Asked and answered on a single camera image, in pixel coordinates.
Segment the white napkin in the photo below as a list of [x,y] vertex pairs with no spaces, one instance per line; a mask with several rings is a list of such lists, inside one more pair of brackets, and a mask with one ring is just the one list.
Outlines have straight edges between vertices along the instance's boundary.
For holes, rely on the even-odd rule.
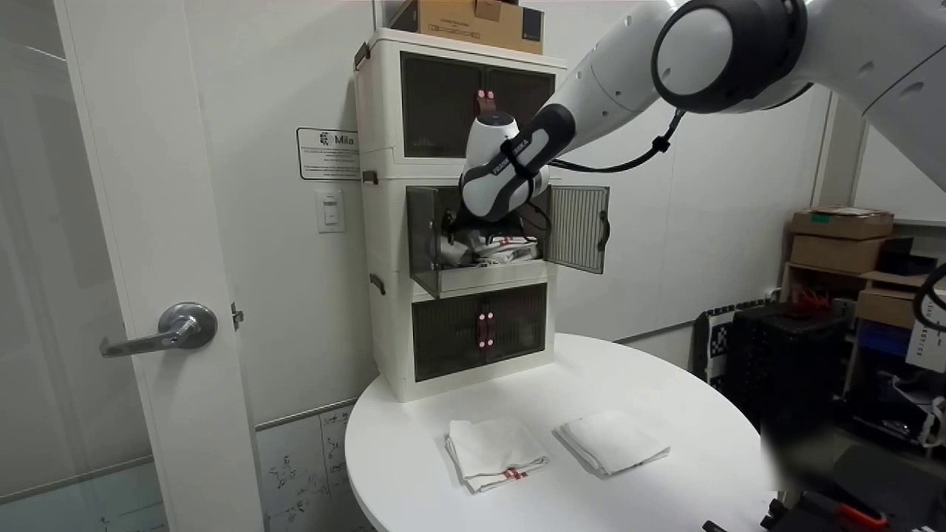
[[604,412],[556,430],[556,439],[577,457],[593,477],[618,477],[657,461],[672,452],[658,433],[623,412]]
[[508,420],[453,420],[443,443],[459,480],[469,488],[469,495],[525,480],[545,464],[545,452],[536,439]]

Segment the white cabinet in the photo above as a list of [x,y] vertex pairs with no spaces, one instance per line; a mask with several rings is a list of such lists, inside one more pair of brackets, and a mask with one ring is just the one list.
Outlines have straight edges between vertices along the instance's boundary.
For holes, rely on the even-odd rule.
[[[536,210],[477,229],[487,241],[453,226],[477,90],[494,90],[506,114],[530,121],[559,74],[540,58],[401,34],[358,50],[370,334],[401,400],[545,365],[556,334],[549,264],[604,273],[604,186],[549,186]],[[536,256],[494,266],[482,256],[443,257],[443,244],[472,241],[515,241]]]

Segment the cardboard boxes stack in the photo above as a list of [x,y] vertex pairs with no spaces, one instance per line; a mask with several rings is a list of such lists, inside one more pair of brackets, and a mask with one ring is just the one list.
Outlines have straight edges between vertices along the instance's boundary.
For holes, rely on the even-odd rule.
[[790,264],[856,276],[853,319],[890,329],[913,325],[913,290],[899,276],[877,276],[877,257],[890,247],[893,217],[877,210],[808,210],[794,214]]
[[793,266],[824,269],[840,276],[871,273],[893,217],[877,210],[808,210],[794,214],[793,226]]

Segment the round white table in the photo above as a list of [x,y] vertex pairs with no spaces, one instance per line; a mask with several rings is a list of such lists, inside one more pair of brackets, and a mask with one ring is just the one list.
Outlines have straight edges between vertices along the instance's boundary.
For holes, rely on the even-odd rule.
[[[623,409],[672,440],[672,457],[598,480],[553,430]],[[516,420],[546,452],[524,483],[485,495],[459,486],[443,452],[448,420]],[[358,400],[347,461],[378,532],[728,532],[760,529],[774,464],[753,426],[695,375],[627,347],[556,337],[546,366],[398,403],[378,378]]]

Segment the drawer handle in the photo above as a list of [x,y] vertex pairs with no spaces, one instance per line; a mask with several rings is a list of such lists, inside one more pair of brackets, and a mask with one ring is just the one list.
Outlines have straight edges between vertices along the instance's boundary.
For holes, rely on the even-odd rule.
[[485,310],[477,316],[477,324],[480,324],[480,341],[477,341],[480,353],[494,350],[497,347],[497,315]]

